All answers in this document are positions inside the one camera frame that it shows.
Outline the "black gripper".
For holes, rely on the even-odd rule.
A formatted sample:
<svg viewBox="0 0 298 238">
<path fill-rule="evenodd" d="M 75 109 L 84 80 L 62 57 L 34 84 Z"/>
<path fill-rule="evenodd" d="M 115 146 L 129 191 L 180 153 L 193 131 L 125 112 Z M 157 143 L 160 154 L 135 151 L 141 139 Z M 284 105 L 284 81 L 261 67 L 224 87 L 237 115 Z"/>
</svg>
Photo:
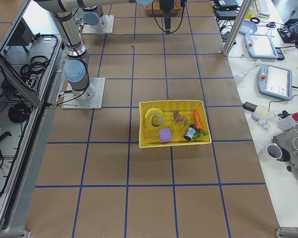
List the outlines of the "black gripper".
<svg viewBox="0 0 298 238">
<path fill-rule="evenodd" d="M 175 0 L 160 0 L 159 9 L 164 14 L 165 33 L 170 34 L 171 30 L 171 11 L 174 9 Z"/>
</svg>

